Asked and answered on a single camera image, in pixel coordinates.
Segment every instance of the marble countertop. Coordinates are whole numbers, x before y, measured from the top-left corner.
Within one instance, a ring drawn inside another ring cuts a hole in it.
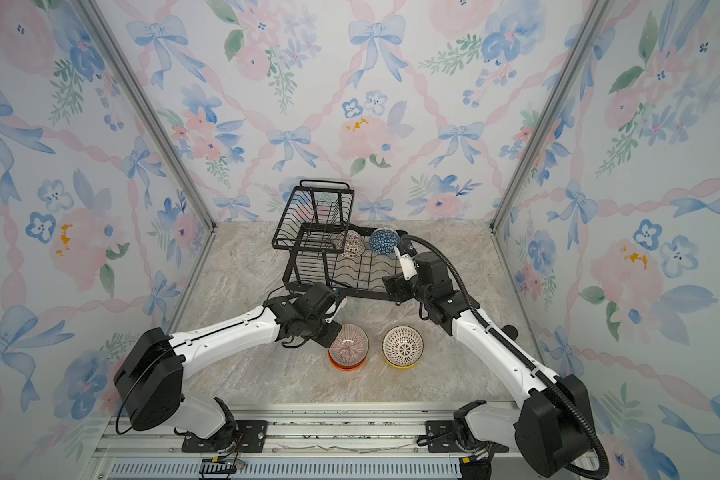
[[[436,245],[455,264],[469,293],[490,318],[500,326],[509,323],[517,327],[518,344],[538,355],[485,222],[407,220],[384,225],[406,230]],[[241,315],[282,284],[288,251],[272,248],[275,228],[276,223],[269,222],[219,226],[179,331]],[[368,335],[368,359],[353,372],[336,370],[326,349],[315,342],[307,342],[297,350],[270,344],[231,355],[194,375],[186,386],[204,395],[218,396],[229,405],[512,399],[499,379],[466,346],[440,326],[421,321],[418,303],[413,300],[396,306],[393,302],[348,297],[336,321],[354,323]],[[422,358],[407,370],[390,366],[382,353],[384,335],[398,325],[415,328],[424,341]]]

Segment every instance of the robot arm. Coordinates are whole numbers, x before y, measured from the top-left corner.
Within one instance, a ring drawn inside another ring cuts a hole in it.
[[[567,467],[578,475],[604,478],[607,460],[591,427],[584,384],[575,376],[559,378],[529,356],[514,342],[517,331],[496,326],[466,292],[444,255],[422,239],[407,237],[396,249],[402,272],[384,278],[387,292],[397,302],[418,301],[419,317],[440,325],[477,354],[520,408],[497,408],[478,400],[459,409],[453,421],[457,444],[465,451],[484,448],[486,442],[516,448],[547,477]],[[410,239],[431,251],[418,254]],[[454,290],[449,271],[460,290]],[[328,348],[342,327],[332,321],[341,303],[338,290],[317,283],[303,295],[268,299],[250,312],[203,329],[172,336],[159,328],[145,332],[114,379],[132,427],[174,426],[215,450],[230,447],[239,432],[230,410],[219,398],[211,401],[182,389],[183,380],[233,353],[289,337]],[[591,448],[598,453],[600,470],[569,465]]]

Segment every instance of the dish rack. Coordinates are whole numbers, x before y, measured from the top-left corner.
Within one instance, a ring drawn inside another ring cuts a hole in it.
[[[394,301],[382,278],[401,272],[400,263],[395,255],[371,248],[368,239],[376,230],[374,226],[349,223],[354,198],[355,191],[343,182],[302,180],[294,187],[272,238],[273,248],[291,251],[282,276],[289,291],[306,292],[315,282],[322,282],[346,296]],[[336,247],[346,243],[349,230],[357,232],[365,243],[365,252],[355,258],[342,256],[343,249]],[[396,232],[401,236],[408,233]]]

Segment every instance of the floral wallpaper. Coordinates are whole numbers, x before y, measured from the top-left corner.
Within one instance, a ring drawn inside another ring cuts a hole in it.
[[[78,478],[206,228],[75,10],[0,0],[0,479]]]
[[[278,220],[301,178],[357,219],[487,220],[590,1],[98,5],[219,221]]]
[[[505,223],[610,478],[720,478],[720,2],[614,2]]]

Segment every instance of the blue patterned bowl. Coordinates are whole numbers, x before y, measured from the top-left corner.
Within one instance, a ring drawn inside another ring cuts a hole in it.
[[[388,226],[377,228],[368,238],[371,248],[381,255],[392,255],[399,241],[398,233]]]

